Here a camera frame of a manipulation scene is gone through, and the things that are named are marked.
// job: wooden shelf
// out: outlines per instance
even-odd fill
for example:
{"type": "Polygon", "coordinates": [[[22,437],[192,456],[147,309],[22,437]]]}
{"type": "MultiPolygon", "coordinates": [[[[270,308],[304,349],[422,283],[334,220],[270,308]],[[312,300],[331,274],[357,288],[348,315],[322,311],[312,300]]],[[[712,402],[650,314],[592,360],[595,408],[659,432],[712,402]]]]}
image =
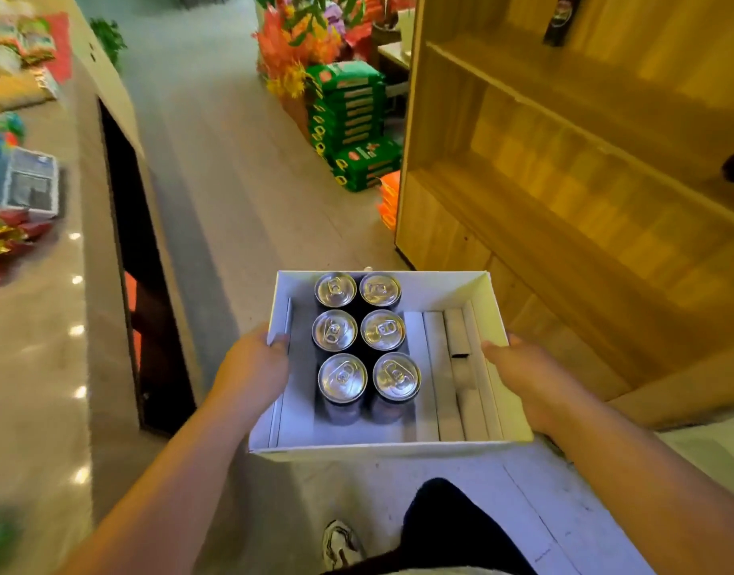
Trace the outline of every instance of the wooden shelf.
{"type": "Polygon", "coordinates": [[[720,173],[734,153],[733,113],[514,28],[427,46],[734,223],[734,184],[720,173]]]}
{"type": "Polygon", "coordinates": [[[710,354],[707,324],[671,305],[475,153],[410,172],[632,386],[710,354]]]}

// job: person's left arm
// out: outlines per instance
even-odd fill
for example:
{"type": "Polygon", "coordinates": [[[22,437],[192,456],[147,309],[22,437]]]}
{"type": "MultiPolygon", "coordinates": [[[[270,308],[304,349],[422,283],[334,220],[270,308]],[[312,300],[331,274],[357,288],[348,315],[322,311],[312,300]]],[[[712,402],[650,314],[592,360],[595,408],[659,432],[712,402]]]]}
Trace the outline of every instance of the person's left arm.
{"type": "Polygon", "coordinates": [[[286,339],[242,337],[204,404],[58,575],[191,573],[239,443],[287,383],[286,339]]]}

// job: shoe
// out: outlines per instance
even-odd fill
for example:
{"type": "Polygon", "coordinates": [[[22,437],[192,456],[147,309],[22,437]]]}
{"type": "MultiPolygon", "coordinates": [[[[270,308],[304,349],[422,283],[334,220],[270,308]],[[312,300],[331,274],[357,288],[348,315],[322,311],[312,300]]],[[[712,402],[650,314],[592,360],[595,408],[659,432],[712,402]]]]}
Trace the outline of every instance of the shoe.
{"type": "Polygon", "coordinates": [[[342,521],[333,521],[322,537],[324,570],[335,571],[364,560],[362,544],[354,530],[342,521]]]}

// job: floor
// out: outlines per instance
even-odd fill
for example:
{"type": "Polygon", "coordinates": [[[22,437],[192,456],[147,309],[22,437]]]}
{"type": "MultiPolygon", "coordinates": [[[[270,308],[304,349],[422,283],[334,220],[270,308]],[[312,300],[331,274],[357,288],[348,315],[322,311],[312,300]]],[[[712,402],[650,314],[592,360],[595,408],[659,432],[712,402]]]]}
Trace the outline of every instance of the floor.
{"type": "MultiPolygon", "coordinates": [[[[337,187],[255,72],[252,0],[78,0],[118,20],[167,245],[205,377],[266,319],[279,269],[405,268],[375,192],[337,187]]],[[[419,486],[444,476],[500,522],[539,573],[651,573],[571,467],[541,444],[476,458],[277,464],[239,456],[201,573],[317,573],[340,517],[389,550],[419,486]]]]}

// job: person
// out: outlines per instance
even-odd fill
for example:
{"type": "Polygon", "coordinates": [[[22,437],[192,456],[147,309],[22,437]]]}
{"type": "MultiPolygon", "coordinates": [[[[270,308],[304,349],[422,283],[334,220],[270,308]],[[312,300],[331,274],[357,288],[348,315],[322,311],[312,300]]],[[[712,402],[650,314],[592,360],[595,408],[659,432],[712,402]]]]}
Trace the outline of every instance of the person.
{"type": "MultiPolygon", "coordinates": [[[[204,404],[61,575],[192,571],[240,442],[286,384],[286,340],[267,346],[267,330],[256,328],[228,351],[204,404]]],[[[532,428],[573,461],[654,571],[734,573],[734,495],[600,402],[540,347],[510,340],[510,347],[485,341],[487,359],[522,399],[532,428]]],[[[507,534],[442,479],[418,492],[397,549],[363,560],[353,531],[334,521],[323,559],[351,575],[534,573],[507,534]]]]}

